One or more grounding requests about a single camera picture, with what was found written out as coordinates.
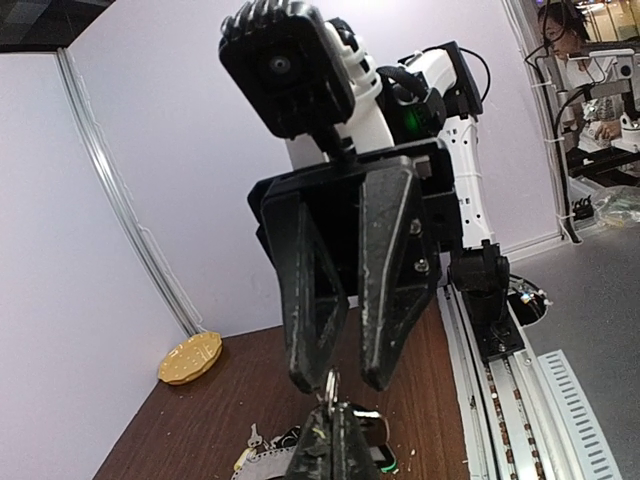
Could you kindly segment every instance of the ceiling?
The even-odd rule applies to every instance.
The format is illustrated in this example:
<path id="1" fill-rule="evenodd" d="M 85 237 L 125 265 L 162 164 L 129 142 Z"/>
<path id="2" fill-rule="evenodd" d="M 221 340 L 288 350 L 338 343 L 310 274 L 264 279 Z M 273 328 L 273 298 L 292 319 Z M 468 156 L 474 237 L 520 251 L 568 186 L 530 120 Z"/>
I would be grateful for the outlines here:
<path id="1" fill-rule="evenodd" d="M 115 0 L 0 0 L 0 52 L 66 47 Z"/>

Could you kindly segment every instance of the woman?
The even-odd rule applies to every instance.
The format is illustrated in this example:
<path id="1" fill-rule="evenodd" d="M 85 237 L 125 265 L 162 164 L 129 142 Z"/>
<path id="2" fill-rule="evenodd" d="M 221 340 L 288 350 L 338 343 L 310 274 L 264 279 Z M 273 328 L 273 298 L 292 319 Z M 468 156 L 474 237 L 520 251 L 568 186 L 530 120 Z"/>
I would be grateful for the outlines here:
<path id="1" fill-rule="evenodd" d="M 570 9 L 564 1 L 552 3 L 538 11 L 538 24 L 544 32 L 545 40 L 553 47 L 553 53 L 564 63 L 569 89 L 607 80 L 613 64 L 612 58 L 569 61 L 569 55 L 579 53 L 589 42 L 586 19 L 581 11 Z M 598 122 L 598 127 L 593 135 L 589 133 L 587 125 L 581 134 L 581 142 L 593 136 L 600 148 L 609 146 L 609 141 L 621 134 L 619 118 L 622 111 L 620 97 L 606 97 L 588 102 L 585 120 Z"/>

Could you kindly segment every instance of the black cable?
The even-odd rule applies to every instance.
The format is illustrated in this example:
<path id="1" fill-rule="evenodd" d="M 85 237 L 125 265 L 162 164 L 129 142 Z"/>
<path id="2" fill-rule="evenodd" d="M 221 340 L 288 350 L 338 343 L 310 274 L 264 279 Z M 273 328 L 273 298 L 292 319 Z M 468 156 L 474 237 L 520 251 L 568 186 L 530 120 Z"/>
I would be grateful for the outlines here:
<path id="1" fill-rule="evenodd" d="M 566 108 L 578 97 L 585 95 L 589 90 L 591 90 L 596 84 L 588 84 L 579 87 L 578 91 L 571 95 L 566 102 L 562 104 L 560 110 L 558 110 L 558 114 L 556 115 L 555 120 L 553 121 L 553 133 L 554 135 L 558 135 L 558 129 L 560 128 L 560 121 L 562 120 L 562 114 L 566 110 Z"/>
<path id="2" fill-rule="evenodd" d="M 473 50 L 460 47 L 460 51 L 468 53 L 469 55 L 473 55 L 478 60 L 480 60 L 482 62 L 482 65 L 484 66 L 485 71 L 487 72 L 487 86 L 484 89 L 484 93 L 482 94 L 481 98 L 481 101 L 484 103 L 485 98 L 487 98 L 487 95 L 489 95 L 489 90 L 491 90 L 491 70 L 489 69 L 489 64 L 487 64 L 486 60 L 482 58 L 480 54 L 474 52 Z"/>
<path id="3" fill-rule="evenodd" d="M 598 66 L 598 69 L 600 70 L 600 73 L 602 74 L 602 80 L 596 81 L 596 79 L 593 78 L 593 75 L 591 75 L 591 72 L 589 72 L 589 67 L 586 66 L 586 65 L 585 65 L 585 71 L 587 72 L 587 75 L 589 75 L 589 78 L 591 79 L 591 83 L 593 85 L 599 85 L 599 84 L 604 83 L 604 82 L 607 81 L 607 74 L 604 72 L 604 69 L 602 68 L 602 65 L 600 65 L 600 63 L 598 62 L 597 58 L 594 58 L 593 61 Z"/>
<path id="4" fill-rule="evenodd" d="M 549 57 L 549 54 L 547 53 L 547 55 L 540 55 L 536 57 L 534 63 L 528 62 L 528 65 L 530 65 L 533 68 L 533 70 L 535 71 L 538 77 L 538 81 L 541 84 L 544 83 L 545 79 L 544 79 L 544 75 L 542 74 L 542 69 L 538 65 L 538 61 L 548 57 Z M 551 99 L 549 98 L 549 92 L 547 91 L 546 88 L 542 88 L 542 94 L 544 96 L 545 106 L 547 108 L 547 114 L 549 115 L 549 118 L 552 119 L 553 108 L 551 107 Z M 553 135 L 557 136 L 557 130 L 553 131 Z M 569 181 L 567 180 L 568 174 L 564 168 L 565 167 L 564 162 L 562 161 L 562 147 L 560 146 L 559 142 L 554 142 L 554 145 L 556 149 L 556 156 L 558 158 L 558 164 L 560 166 L 562 203 L 565 210 L 565 215 L 571 215 L 571 200 L 569 199 Z M 569 235 L 573 243 L 576 243 L 576 244 L 582 243 L 582 241 L 580 240 L 580 237 L 578 237 L 578 234 L 575 231 L 575 228 L 573 228 L 573 224 L 569 219 L 565 219 L 563 225 L 564 225 L 564 231 L 567 232 L 567 234 Z"/>
<path id="5" fill-rule="evenodd" d="M 69 3 L 67 0 L 62 0 L 62 8 L 64 9 L 64 14 L 67 17 L 67 23 L 69 24 L 69 30 L 71 31 L 71 35 L 73 35 L 73 38 L 76 38 L 78 35 L 76 34 L 75 28 L 73 28 L 73 23 L 71 22 L 71 19 L 69 18 Z"/>
<path id="6" fill-rule="evenodd" d="M 533 51 L 527 55 L 526 57 L 524 57 L 524 62 L 529 65 L 531 68 L 536 69 L 538 67 L 536 67 L 533 63 L 531 63 L 529 60 L 531 59 L 531 57 L 533 57 L 537 52 L 539 52 L 540 50 L 542 50 L 544 48 L 544 45 L 540 45 L 537 48 L 534 48 Z"/>
<path id="7" fill-rule="evenodd" d="M 405 69 L 400 67 L 378 67 L 378 74 L 381 77 L 391 79 L 406 89 L 411 95 L 415 96 L 421 102 L 427 98 L 429 90 L 422 80 L 413 76 Z"/>
<path id="8" fill-rule="evenodd" d="M 560 0 L 560 3 L 563 4 L 565 2 L 565 0 Z M 551 5 L 551 0 L 547 0 L 547 3 L 545 3 L 545 7 L 544 7 L 544 19 L 542 20 L 542 38 L 544 40 L 543 42 L 543 48 L 547 49 L 547 53 L 549 52 L 549 47 L 551 45 L 553 45 L 555 42 L 557 42 L 558 40 L 560 40 L 565 32 L 567 31 L 567 9 L 569 7 L 567 7 L 566 5 L 563 5 L 561 10 L 562 10 L 562 31 L 560 32 L 560 35 L 558 35 L 556 38 L 554 38 L 553 40 L 550 39 L 549 37 L 547 37 L 547 21 L 549 20 L 549 6 Z"/>
<path id="9" fill-rule="evenodd" d="M 533 283 L 531 280 L 527 280 L 527 279 L 526 279 L 526 278 L 524 278 L 524 277 L 521 277 L 521 276 L 519 276 L 519 275 L 515 275 L 515 274 L 513 274 L 513 273 L 509 274 L 509 276 L 510 276 L 511 278 L 513 278 L 514 280 L 518 281 L 518 282 L 528 283 L 528 284 L 529 284 L 529 286 L 530 286 L 531 288 L 533 288 L 536 292 L 539 292 L 540 290 L 542 290 L 540 287 L 538 287 L 538 286 L 537 286 L 535 283 Z"/>
<path id="10" fill-rule="evenodd" d="M 531 301 L 529 302 L 529 308 L 533 310 L 533 313 L 536 315 L 536 317 L 538 317 L 538 320 L 544 317 L 544 314 L 547 311 L 546 308 L 544 309 L 544 312 L 542 311 L 542 309 L 540 308 L 540 305 L 538 305 L 538 299 L 535 297 L 531 299 Z"/>

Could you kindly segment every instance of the camera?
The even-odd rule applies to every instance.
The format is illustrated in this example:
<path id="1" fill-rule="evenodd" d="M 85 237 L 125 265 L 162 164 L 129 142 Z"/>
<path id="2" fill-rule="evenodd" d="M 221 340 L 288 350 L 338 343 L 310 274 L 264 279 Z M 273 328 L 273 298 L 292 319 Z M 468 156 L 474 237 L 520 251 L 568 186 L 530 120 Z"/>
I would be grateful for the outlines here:
<path id="1" fill-rule="evenodd" d="M 222 36 L 220 61 L 276 137 L 313 134 L 353 115 L 347 72 L 315 7 L 248 3 L 224 21 Z"/>

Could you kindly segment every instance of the yellow lid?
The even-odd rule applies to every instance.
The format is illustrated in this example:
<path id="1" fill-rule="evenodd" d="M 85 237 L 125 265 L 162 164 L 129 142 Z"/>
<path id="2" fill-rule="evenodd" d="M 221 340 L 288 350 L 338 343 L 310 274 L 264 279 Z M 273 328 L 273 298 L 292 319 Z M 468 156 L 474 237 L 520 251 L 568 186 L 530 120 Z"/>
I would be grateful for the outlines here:
<path id="1" fill-rule="evenodd" d="M 170 385 L 184 385 L 203 375 L 222 353 L 219 333 L 194 335 L 174 348 L 158 369 L 158 378 Z"/>

